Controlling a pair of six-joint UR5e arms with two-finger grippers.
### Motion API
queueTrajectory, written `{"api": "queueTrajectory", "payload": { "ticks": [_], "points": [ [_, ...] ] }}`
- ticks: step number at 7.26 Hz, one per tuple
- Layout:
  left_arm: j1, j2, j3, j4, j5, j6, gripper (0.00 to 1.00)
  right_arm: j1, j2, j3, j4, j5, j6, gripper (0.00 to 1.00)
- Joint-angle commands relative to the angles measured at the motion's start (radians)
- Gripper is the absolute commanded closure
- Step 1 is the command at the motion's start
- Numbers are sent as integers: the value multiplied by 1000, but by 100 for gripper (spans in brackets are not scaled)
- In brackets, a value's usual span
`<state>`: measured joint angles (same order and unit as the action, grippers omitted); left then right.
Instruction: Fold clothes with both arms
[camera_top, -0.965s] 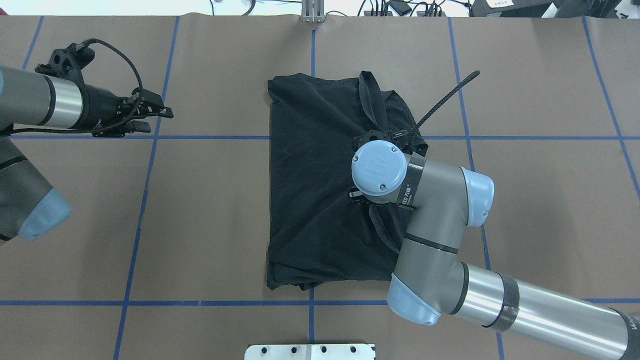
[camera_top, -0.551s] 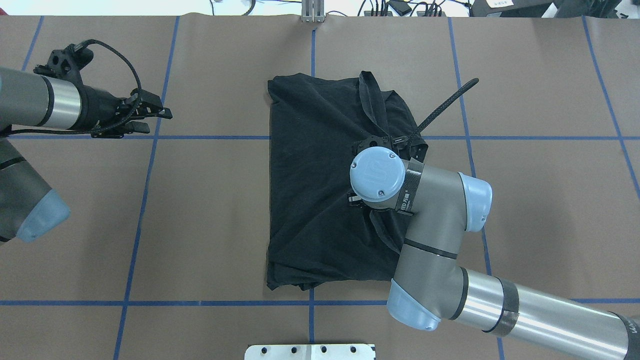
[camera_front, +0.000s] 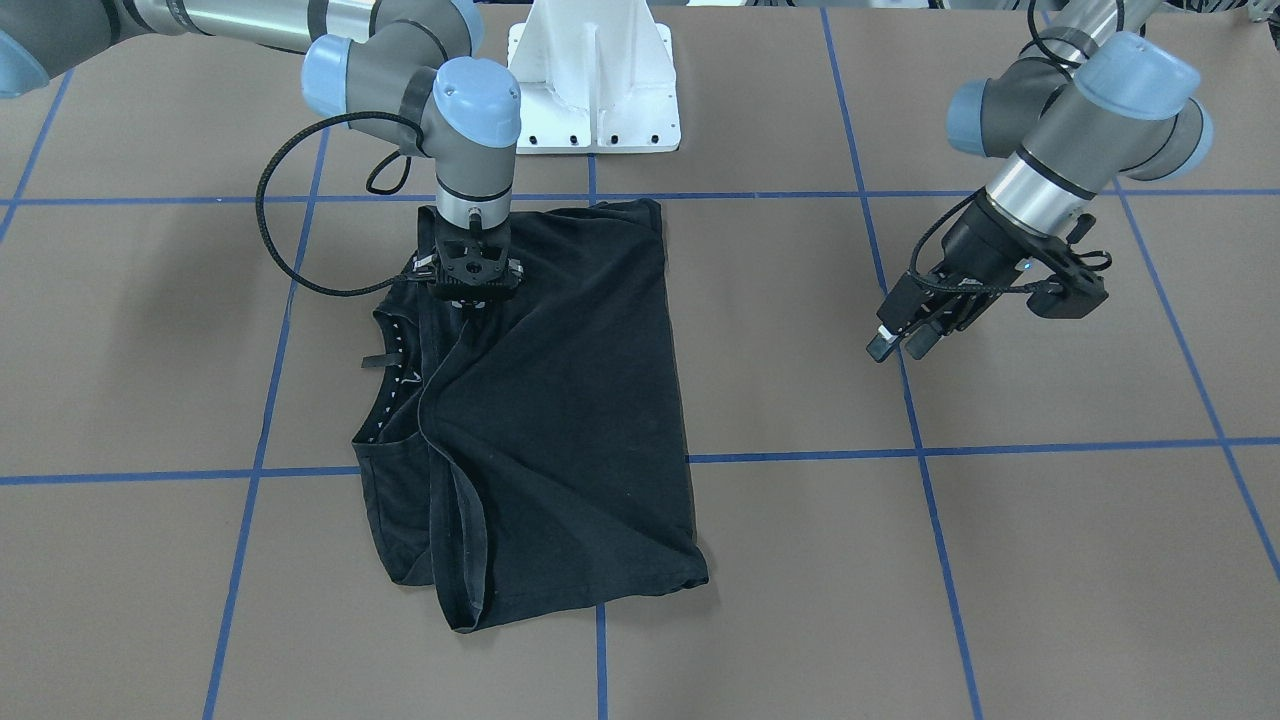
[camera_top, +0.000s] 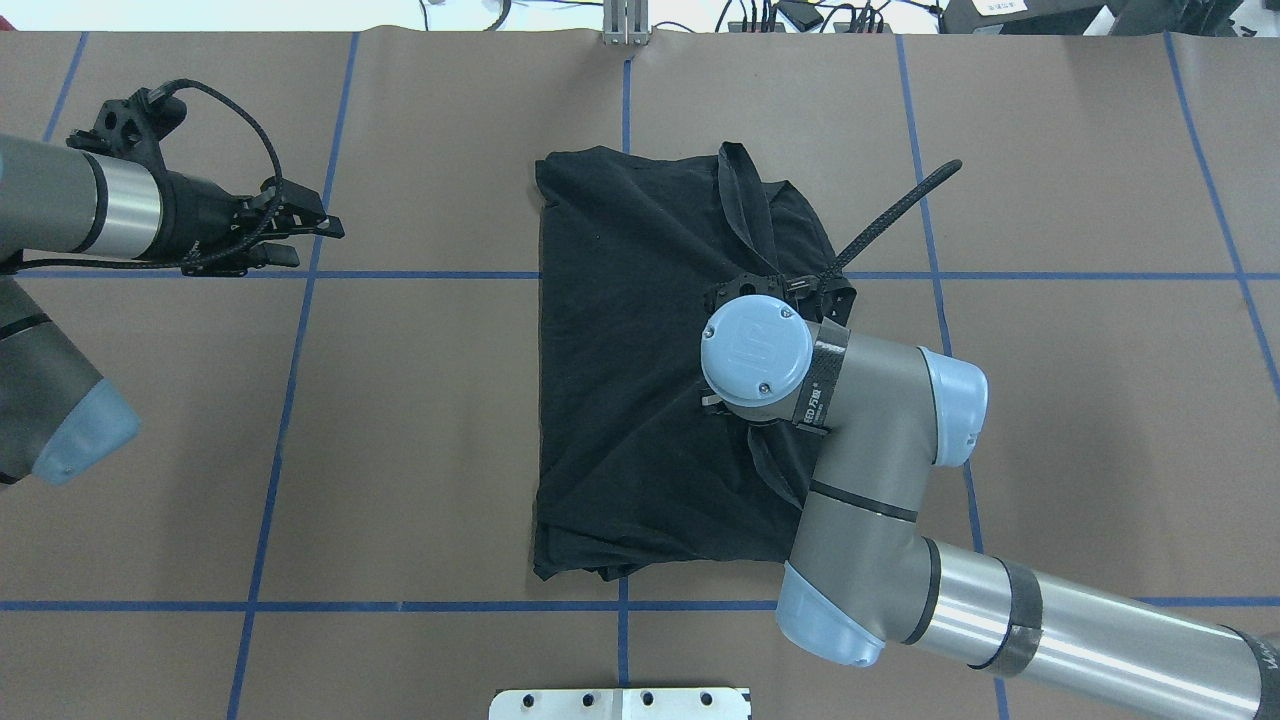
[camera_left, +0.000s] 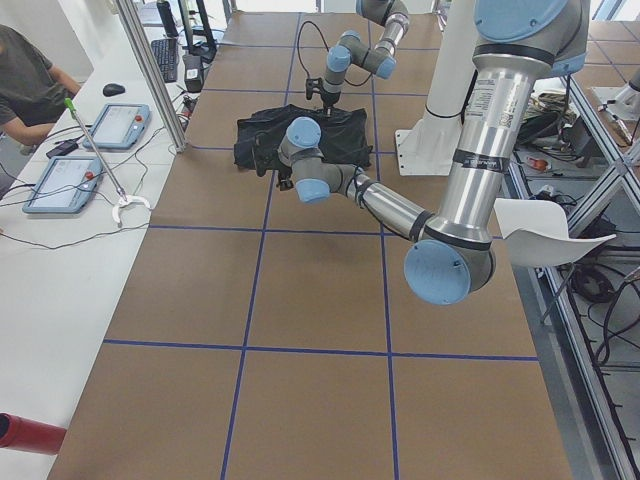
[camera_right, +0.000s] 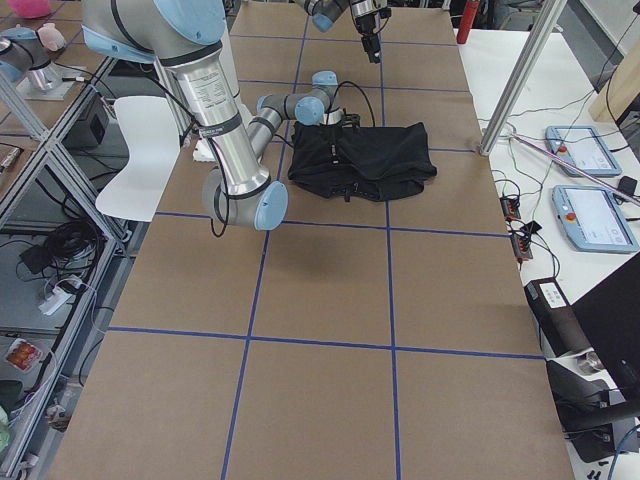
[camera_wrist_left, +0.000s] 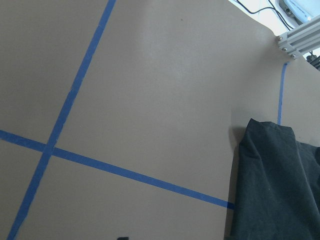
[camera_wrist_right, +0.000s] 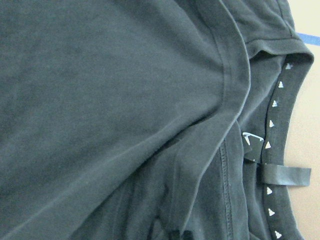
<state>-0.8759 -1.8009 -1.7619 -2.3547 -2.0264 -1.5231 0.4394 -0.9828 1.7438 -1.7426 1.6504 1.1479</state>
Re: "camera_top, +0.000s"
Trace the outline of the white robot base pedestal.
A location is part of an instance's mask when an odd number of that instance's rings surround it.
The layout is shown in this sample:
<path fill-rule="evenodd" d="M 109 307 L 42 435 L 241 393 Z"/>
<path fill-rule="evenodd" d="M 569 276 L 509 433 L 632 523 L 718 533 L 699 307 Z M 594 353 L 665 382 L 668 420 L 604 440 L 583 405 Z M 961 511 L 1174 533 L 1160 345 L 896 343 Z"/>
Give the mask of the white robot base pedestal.
<path fill-rule="evenodd" d="M 509 689 L 492 700 L 489 719 L 751 719 L 748 689 L 641 687 Z"/>

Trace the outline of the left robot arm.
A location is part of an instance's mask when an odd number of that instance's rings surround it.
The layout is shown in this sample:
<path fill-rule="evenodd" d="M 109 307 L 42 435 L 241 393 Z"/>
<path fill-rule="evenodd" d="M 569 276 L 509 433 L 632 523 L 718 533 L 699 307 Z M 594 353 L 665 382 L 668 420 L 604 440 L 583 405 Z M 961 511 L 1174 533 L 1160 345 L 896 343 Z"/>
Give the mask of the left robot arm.
<path fill-rule="evenodd" d="M 170 164 L 165 146 L 188 117 L 187 91 L 247 124 L 268 163 L 257 188 L 234 192 Z M 78 480 L 142 429 L 127 392 L 38 281 L 292 270 L 301 264 L 296 237 L 344 234 L 323 192 L 288 177 L 262 123 L 197 79 L 110 99 L 60 145 L 4 135 L 3 488 Z"/>

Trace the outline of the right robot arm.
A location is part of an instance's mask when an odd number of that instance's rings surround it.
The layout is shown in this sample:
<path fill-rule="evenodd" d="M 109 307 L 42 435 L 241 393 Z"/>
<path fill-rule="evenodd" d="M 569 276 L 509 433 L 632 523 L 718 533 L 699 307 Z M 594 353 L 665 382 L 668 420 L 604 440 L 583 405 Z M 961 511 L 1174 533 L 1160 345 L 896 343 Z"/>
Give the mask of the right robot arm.
<path fill-rule="evenodd" d="M 828 662 L 890 643 L 1161 719 L 1275 719 L 1277 644 L 924 537 L 936 468 L 961 466 L 988 382 L 963 360 L 852 333 L 819 275 L 742 274 L 705 293 L 710 401 L 820 438 L 774 619 Z"/>

